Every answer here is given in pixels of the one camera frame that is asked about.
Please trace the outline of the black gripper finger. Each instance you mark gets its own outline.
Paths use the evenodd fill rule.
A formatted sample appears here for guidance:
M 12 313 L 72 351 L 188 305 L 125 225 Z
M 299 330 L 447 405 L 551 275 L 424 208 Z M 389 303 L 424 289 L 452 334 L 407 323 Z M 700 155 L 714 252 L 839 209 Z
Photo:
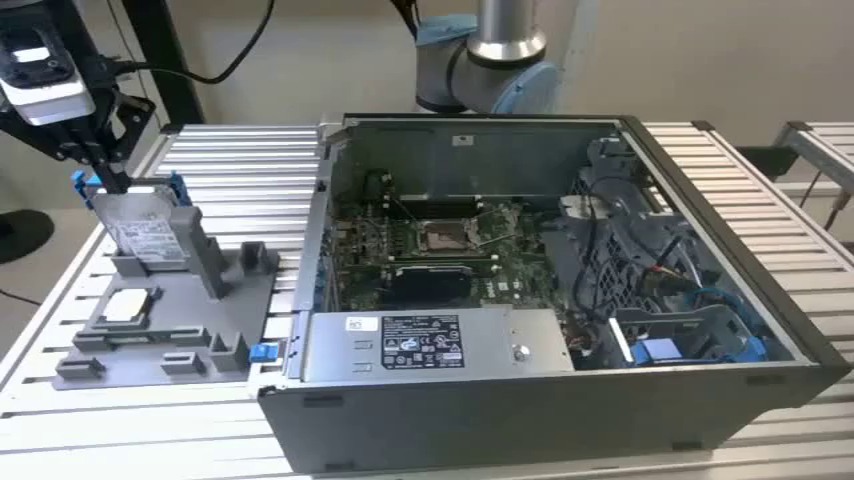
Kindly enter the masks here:
M 33 126 L 18 115 L 2 115 L 1 131 L 53 160 L 73 160 L 89 166 L 106 192 L 117 192 L 117 139 L 109 120 L 100 121 L 89 115 Z
M 114 118 L 124 131 L 113 139 L 106 150 L 109 157 L 105 188 L 109 193 L 125 193 L 130 186 L 130 177 L 124 165 L 130 158 L 153 113 L 154 103 L 150 100 L 122 93 L 116 94 Z

